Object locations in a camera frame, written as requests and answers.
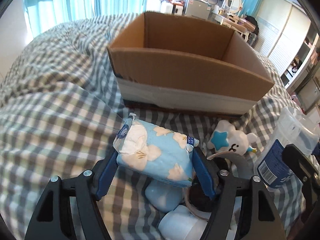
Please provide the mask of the white plush toy blue star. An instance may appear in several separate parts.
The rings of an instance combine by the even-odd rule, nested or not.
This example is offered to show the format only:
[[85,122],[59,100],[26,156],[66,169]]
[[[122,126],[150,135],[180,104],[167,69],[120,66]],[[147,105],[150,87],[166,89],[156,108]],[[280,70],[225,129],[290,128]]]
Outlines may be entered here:
[[229,121],[220,120],[207,142],[207,148],[214,150],[215,153],[234,152],[239,155],[244,155],[246,152],[256,153],[257,149],[253,148],[252,144],[257,138],[254,133],[245,134]]

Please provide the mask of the teal window curtain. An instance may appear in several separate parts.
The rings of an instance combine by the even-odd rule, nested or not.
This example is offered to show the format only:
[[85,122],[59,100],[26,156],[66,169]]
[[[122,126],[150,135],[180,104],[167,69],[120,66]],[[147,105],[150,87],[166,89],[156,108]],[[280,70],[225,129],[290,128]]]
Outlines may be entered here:
[[23,0],[27,27],[33,36],[65,22],[101,15],[141,13],[147,0]]

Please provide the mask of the open shelf unit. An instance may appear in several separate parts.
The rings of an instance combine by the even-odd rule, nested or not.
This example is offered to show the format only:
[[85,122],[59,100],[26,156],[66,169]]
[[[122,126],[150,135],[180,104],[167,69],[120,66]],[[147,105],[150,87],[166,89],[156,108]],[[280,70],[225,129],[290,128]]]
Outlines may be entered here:
[[319,105],[319,35],[305,40],[281,80],[304,114]]

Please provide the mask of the white oval vanity mirror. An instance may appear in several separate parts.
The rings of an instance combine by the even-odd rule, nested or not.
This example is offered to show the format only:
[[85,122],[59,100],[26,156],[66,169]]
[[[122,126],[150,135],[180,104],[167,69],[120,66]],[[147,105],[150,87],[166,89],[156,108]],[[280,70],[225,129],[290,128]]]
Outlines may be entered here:
[[242,9],[242,0],[225,0],[225,11],[229,14],[236,14]]

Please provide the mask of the white vanity desk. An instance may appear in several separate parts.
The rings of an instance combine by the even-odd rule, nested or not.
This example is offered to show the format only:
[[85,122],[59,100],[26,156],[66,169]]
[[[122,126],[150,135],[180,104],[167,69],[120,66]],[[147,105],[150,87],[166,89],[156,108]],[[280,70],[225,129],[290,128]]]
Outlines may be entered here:
[[249,31],[243,25],[237,24],[219,14],[213,14],[213,19],[219,22],[220,25],[224,25],[225,27],[231,28],[238,32],[245,42],[248,41]]

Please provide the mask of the silver small fridge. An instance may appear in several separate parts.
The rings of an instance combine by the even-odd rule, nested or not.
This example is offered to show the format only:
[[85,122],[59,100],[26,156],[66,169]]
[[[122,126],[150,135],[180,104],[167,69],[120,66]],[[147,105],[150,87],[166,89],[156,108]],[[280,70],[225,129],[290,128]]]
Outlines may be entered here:
[[188,0],[185,7],[185,16],[207,20],[212,10],[212,5],[203,0]]

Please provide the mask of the clear plastic jar blue label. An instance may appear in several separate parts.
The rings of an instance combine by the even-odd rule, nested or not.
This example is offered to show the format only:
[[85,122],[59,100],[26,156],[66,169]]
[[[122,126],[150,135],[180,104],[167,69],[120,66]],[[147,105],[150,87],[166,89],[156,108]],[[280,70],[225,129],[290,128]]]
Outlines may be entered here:
[[253,166],[254,174],[272,190],[282,187],[293,176],[293,172],[282,160],[284,148],[293,144],[305,155],[310,155],[318,140],[318,126],[302,111],[284,107],[267,145]]

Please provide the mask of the white sliding wardrobe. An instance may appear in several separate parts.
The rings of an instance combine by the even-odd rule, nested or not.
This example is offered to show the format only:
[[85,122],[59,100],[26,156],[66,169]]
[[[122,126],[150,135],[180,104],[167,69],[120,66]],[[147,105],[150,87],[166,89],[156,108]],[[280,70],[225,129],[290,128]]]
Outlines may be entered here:
[[286,0],[263,0],[256,20],[259,34],[254,49],[268,57],[282,75],[300,50],[311,21]]

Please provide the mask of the blue floral tissue pack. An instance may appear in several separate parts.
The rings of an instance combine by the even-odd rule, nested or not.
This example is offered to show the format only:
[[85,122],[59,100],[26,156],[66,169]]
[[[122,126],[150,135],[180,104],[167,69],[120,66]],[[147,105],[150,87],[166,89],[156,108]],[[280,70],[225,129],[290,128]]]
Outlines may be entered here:
[[191,187],[198,145],[197,139],[139,120],[134,113],[113,142],[118,165],[178,187]]

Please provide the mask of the brown cardboard box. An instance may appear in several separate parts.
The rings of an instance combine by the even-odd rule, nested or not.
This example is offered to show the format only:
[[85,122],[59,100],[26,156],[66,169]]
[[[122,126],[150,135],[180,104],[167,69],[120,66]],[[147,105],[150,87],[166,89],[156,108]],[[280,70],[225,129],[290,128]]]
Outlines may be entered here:
[[274,85],[236,31],[198,18],[144,12],[107,49],[127,107],[241,116]]

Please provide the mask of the checkered bed quilt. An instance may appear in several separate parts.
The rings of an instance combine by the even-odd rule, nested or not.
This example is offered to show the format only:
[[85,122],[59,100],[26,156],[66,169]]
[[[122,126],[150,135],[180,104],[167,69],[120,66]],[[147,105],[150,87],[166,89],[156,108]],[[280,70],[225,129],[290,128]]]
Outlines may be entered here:
[[[105,157],[129,111],[137,117],[205,143],[217,119],[125,108],[112,72],[107,45],[137,14],[99,16],[55,26],[36,37],[1,83],[1,215],[16,239],[24,239],[49,179],[78,176]],[[274,65],[254,51],[274,81],[272,89],[240,120],[237,129],[258,136],[253,165],[291,100]],[[98,202],[112,239],[163,239],[164,216],[145,198],[150,178],[119,168]],[[286,234],[305,209],[295,176],[272,191]]]

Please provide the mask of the light blue bottle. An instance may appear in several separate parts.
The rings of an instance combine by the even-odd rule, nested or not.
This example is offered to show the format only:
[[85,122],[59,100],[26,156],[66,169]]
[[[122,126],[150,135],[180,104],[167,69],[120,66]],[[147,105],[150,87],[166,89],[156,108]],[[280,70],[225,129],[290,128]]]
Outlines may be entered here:
[[183,189],[153,180],[145,189],[147,200],[159,211],[168,213],[179,206],[184,198]]

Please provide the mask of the white suitcase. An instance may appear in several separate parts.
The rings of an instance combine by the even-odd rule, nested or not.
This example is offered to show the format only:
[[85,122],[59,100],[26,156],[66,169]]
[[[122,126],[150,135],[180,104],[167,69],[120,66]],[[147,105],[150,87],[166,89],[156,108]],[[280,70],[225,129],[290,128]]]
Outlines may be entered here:
[[161,3],[160,12],[163,14],[183,15],[183,6],[163,1]]

